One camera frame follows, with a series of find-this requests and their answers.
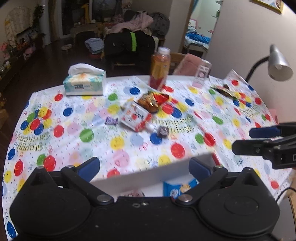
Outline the tissue box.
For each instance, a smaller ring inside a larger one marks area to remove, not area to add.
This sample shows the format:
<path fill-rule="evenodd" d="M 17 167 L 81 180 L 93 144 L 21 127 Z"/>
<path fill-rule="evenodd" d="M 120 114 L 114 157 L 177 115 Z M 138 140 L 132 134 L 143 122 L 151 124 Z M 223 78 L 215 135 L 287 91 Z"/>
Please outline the tissue box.
<path fill-rule="evenodd" d="M 63 86 L 67 96 L 104 95 L 106 71 L 85 63 L 72 65 Z"/>

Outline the dark plum candy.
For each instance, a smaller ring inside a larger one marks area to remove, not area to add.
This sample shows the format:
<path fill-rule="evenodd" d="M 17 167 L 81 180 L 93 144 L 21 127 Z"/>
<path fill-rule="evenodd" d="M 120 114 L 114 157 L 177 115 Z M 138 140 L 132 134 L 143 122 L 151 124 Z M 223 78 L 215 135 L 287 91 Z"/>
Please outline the dark plum candy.
<path fill-rule="evenodd" d="M 157 130 L 157 136 L 160 138 L 167 138 L 169 133 L 169 129 L 166 126 L 159 126 Z"/>

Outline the black bag green stripe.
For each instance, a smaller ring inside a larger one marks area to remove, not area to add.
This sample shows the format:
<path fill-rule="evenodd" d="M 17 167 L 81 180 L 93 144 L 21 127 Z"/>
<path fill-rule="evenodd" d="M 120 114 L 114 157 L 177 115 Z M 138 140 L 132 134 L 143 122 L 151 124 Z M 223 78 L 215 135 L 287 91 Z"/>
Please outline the black bag green stripe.
<path fill-rule="evenodd" d="M 155 46 L 153 36 L 143 31 L 132 32 L 124 29 L 123 32 L 106 35 L 104 57 L 107 63 L 111 65 L 133 64 L 140 68 L 149 69 Z"/>

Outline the white red snack packet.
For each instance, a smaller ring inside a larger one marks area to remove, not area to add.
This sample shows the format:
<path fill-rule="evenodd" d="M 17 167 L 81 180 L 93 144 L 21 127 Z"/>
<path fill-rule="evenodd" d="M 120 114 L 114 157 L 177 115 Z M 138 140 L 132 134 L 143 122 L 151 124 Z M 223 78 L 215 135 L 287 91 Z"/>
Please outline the white red snack packet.
<path fill-rule="evenodd" d="M 135 132 L 145 129 L 151 122 L 152 114 L 134 101 L 130 101 L 119 117 L 119 122 Z"/>

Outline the small purple candy wrapper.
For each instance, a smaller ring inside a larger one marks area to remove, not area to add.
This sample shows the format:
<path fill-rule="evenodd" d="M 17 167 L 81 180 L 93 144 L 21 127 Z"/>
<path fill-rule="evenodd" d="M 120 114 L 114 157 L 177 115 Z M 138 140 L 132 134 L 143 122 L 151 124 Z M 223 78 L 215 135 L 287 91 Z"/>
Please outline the small purple candy wrapper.
<path fill-rule="evenodd" d="M 112 118 L 112 117 L 108 116 L 105 120 L 105 124 L 115 126 L 118 124 L 118 118 Z"/>

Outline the orange juice bottle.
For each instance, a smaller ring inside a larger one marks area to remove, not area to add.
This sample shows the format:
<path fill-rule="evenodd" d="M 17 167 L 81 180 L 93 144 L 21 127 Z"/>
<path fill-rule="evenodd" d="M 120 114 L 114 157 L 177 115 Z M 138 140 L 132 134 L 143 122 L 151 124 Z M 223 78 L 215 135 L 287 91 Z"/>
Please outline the orange juice bottle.
<path fill-rule="evenodd" d="M 170 49 L 158 47 L 152 56 L 149 86 L 155 90 L 161 90 L 166 83 L 171 64 L 170 53 Z"/>

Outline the framed food picture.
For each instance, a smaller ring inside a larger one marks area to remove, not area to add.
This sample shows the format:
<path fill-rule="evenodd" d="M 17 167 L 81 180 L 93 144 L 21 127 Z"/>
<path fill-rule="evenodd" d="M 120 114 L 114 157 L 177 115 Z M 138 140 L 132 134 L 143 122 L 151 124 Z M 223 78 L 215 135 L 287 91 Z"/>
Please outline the framed food picture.
<path fill-rule="evenodd" d="M 269 8 L 277 13 L 282 13 L 283 11 L 283 4 L 282 0 L 252 0 L 253 2 L 260 4 L 266 8 Z"/>

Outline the clear pink plastic case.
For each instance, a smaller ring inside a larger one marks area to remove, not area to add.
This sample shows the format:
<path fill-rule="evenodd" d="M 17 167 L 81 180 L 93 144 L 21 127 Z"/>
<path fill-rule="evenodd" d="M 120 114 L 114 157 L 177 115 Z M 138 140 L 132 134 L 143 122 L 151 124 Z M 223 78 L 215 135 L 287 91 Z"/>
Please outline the clear pink plastic case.
<path fill-rule="evenodd" d="M 209 61 L 202 59 L 195 74 L 193 87 L 197 87 L 197 88 L 203 87 L 211 71 L 211 68 L 212 68 L 212 64 Z"/>

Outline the blue cookie packet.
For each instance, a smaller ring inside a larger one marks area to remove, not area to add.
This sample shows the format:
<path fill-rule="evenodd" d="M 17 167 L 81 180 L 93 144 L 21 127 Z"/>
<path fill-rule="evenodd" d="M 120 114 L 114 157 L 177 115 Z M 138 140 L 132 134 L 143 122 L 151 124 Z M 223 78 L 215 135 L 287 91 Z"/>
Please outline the blue cookie packet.
<path fill-rule="evenodd" d="M 176 199 L 178 196 L 184 194 L 198 184 L 199 182 L 196 179 L 192 179 L 191 181 L 182 184 L 170 184 L 168 182 L 163 182 L 163 196 Z"/>

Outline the white red cardboard box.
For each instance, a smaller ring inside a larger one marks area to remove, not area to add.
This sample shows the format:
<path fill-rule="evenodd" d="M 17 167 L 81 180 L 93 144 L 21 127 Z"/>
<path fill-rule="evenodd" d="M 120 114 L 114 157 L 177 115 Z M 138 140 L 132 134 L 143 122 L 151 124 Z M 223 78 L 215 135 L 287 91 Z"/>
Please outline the white red cardboard box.
<path fill-rule="evenodd" d="M 194 158 L 200 159 L 213 166 L 220 165 L 219 159 L 214 153 L 206 153 Z M 91 181 L 95 187 L 117 198 L 121 193 L 130 190 L 141 190 L 145 197 L 163 196 L 163 182 L 170 184 L 182 184 L 195 179 L 189 172 L 189 161 L 175 162 L 165 166 L 152 168 L 127 175 L 114 176 L 106 179 Z"/>

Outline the opened wrapper on tablecloth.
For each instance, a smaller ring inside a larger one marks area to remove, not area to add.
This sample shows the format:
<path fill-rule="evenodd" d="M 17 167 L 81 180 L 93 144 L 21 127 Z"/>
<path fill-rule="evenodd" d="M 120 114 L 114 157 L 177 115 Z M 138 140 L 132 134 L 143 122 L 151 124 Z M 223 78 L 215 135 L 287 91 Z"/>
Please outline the opened wrapper on tablecloth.
<path fill-rule="evenodd" d="M 217 91 L 218 93 L 222 94 L 227 98 L 236 99 L 236 96 L 234 95 L 234 93 L 225 87 L 217 86 L 217 85 L 211 85 L 210 87 L 211 89 Z"/>

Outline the pile of clothes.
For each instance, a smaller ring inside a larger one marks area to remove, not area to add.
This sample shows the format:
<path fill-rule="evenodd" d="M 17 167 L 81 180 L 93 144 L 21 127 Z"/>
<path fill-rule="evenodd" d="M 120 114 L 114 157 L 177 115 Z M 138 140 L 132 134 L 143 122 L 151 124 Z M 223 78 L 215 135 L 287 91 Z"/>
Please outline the pile of clothes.
<path fill-rule="evenodd" d="M 106 23 L 104 31 L 105 35 L 129 30 L 131 32 L 143 31 L 156 37 L 165 37 L 169 28 L 170 20 L 163 13 L 127 10 L 123 16 L 117 15 L 111 23 Z"/>

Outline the balloon birthday tablecloth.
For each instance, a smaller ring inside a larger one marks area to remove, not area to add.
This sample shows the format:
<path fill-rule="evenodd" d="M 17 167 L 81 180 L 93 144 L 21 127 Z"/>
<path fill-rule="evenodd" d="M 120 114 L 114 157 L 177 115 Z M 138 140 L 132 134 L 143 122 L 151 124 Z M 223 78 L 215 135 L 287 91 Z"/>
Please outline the balloon birthday tablecloth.
<path fill-rule="evenodd" d="M 9 210 L 34 168 L 58 171 L 77 166 L 91 157 L 100 161 L 93 178 L 106 179 L 150 170 L 206 153 L 217 155 L 230 171 L 251 167 L 273 195 L 288 183 L 291 169 L 273 170 L 261 157 L 236 156 L 235 140 L 247 139 L 251 128 L 275 121 L 256 91 L 235 74 L 226 79 L 209 77 L 203 87 L 193 87 L 194 77 L 168 77 L 163 93 L 170 99 L 153 115 L 152 126 L 166 126 L 167 138 L 156 131 L 135 132 L 127 126 L 106 125 L 118 118 L 128 101 L 149 91 L 146 76 L 107 79 L 103 96 L 67 96 L 63 86 L 35 92 L 16 124 L 8 147 L 3 176 L 2 207 L 8 240 L 16 237 Z M 211 89 L 222 86 L 236 99 Z"/>

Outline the red yellow chip bag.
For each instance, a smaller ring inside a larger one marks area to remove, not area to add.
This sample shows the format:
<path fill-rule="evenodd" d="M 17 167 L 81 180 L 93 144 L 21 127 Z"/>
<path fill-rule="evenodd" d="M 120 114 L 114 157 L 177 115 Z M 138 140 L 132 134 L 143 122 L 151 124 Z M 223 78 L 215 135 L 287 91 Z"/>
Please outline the red yellow chip bag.
<path fill-rule="evenodd" d="M 137 100 L 137 104 L 146 109 L 149 113 L 157 113 L 159 107 L 169 99 L 170 97 L 167 94 L 148 91 Z"/>

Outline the silver desk lamp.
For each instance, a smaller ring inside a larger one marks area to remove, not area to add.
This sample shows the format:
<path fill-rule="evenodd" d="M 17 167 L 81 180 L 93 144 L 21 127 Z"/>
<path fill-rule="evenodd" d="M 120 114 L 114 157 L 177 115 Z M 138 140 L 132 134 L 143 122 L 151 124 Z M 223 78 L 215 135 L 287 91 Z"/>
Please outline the silver desk lamp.
<path fill-rule="evenodd" d="M 289 62 L 278 47 L 275 44 L 271 44 L 269 48 L 269 55 L 261 58 L 252 66 L 245 78 L 245 81 L 249 82 L 257 67 L 265 62 L 268 63 L 268 75 L 273 80 L 281 82 L 292 78 L 293 70 Z"/>

